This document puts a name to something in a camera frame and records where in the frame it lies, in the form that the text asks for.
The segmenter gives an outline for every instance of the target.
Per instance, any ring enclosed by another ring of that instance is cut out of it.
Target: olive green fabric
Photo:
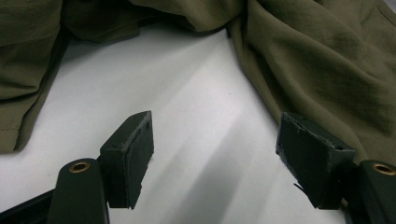
[[[0,4],[0,152],[28,139],[35,120],[28,111],[36,115],[48,92],[43,77],[60,21],[79,39],[104,42],[166,18],[195,32],[227,25],[276,120],[283,111],[302,114],[356,148],[356,161],[396,164],[396,19],[382,1],[130,2],[66,0],[62,18],[49,0]]]
[[[102,43],[135,36],[141,24],[159,16],[159,11],[127,1],[67,0],[62,9],[62,24],[78,39]]]
[[[46,84],[61,4],[48,0],[0,3],[0,152],[21,148],[29,138],[35,119],[29,111]]]
[[[247,1],[230,24],[274,117],[307,116],[364,159],[396,163],[396,20],[382,1]]]

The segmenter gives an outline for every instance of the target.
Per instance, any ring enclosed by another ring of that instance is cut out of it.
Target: metal ring
[[[90,163],[87,161],[81,161],[73,164],[70,166],[69,171],[70,173],[77,174],[84,172],[90,168]]]
[[[393,170],[391,167],[388,167],[385,164],[375,163],[373,165],[373,169],[375,169],[377,172],[379,172],[383,175],[396,175],[396,171]]]

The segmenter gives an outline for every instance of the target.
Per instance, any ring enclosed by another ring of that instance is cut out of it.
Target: white surface
[[[396,13],[396,0],[384,0],[384,2]]]
[[[277,126],[221,31],[172,27],[96,46],[73,42],[20,153],[0,156],[0,211],[55,187],[70,161],[97,158],[132,114],[151,110],[155,153],[135,210],[111,223],[345,223],[315,210],[275,154]]]

